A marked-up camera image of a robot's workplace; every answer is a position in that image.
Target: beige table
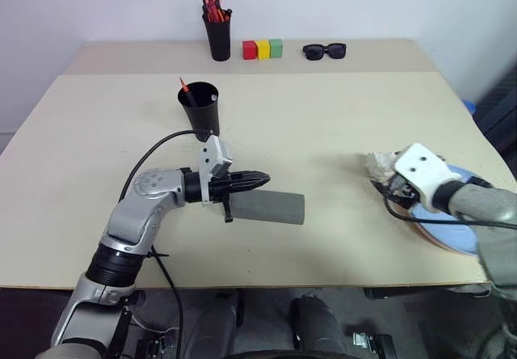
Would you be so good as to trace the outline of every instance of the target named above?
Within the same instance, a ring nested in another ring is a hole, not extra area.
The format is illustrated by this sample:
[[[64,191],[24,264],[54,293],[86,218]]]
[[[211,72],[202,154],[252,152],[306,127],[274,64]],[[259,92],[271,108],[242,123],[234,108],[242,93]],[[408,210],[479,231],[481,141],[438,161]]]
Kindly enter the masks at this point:
[[[178,76],[220,92],[232,170],[303,193],[305,224],[235,220],[222,207],[173,211],[156,242],[182,287],[437,285],[484,281],[477,259],[445,251],[390,217],[364,170],[368,151],[419,141],[515,190],[505,163],[428,58],[407,40],[350,41],[343,61],[284,57],[224,63],[205,43],[85,47],[0,156],[0,285],[72,288],[97,247],[130,169],[161,137],[188,128]],[[180,137],[143,169],[195,166]],[[166,287],[153,261],[138,283]]]

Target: pen holder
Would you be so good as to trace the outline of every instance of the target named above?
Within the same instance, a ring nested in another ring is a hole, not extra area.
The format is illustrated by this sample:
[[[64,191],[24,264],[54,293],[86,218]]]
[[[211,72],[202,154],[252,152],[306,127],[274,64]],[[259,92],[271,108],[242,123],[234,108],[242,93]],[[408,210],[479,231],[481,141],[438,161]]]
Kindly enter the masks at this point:
[[[226,22],[209,22],[206,15],[203,15],[204,26],[207,29],[210,53],[215,61],[229,59],[229,23],[231,14]]]
[[[178,100],[183,106],[188,120],[194,130],[213,131],[214,135],[219,136],[219,114],[217,112],[217,102],[219,101],[219,91],[209,82],[191,82],[188,88],[194,96],[196,107],[193,107],[183,88],[178,92]],[[198,141],[206,142],[210,133],[196,134]]]

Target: yellow block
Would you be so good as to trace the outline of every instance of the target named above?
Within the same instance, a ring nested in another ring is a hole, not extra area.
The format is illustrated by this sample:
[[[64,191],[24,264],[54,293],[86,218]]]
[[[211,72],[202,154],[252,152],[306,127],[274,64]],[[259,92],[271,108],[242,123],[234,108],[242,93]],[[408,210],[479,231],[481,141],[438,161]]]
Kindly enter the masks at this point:
[[[266,58],[269,58],[269,41],[268,40],[260,40],[260,41],[255,41],[255,43],[257,44],[257,50],[258,50],[258,53],[257,53],[257,58],[259,60],[264,60]]]

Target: blue plate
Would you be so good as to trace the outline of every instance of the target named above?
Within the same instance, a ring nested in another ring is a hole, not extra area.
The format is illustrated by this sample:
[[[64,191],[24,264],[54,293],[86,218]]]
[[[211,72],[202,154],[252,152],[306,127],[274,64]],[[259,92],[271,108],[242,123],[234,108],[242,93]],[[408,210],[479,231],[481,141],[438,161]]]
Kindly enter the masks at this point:
[[[455,167],[453,165],[448,166],[451,171],[460,173],[464,182],[475,175],[471,171],[466,171],[460,167]],[[411,207],[410,215],[419,219],[456,220],[456,218],[451,215],[447,215],[446,213],[430,213],[426,211],[421,204]],[[453,251],[458,251],[462,254],[468,254],[471,256],[477,255],[477,236],[470,227],[426,223],[419,223],[419,225],[423,232],[440,246],[444,246],[445,248]]]

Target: black sunglasses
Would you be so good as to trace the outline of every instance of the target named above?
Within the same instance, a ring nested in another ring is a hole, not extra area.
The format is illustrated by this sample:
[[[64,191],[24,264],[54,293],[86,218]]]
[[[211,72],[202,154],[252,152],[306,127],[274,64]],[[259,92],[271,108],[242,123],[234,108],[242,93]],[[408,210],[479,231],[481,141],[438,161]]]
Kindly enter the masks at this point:
[[[339,42],[323,46],[320,44],[309,44],[302,49],[307,60],[321,60],[327,53],[330,58],[344,58],[347,54],[347,45]]]

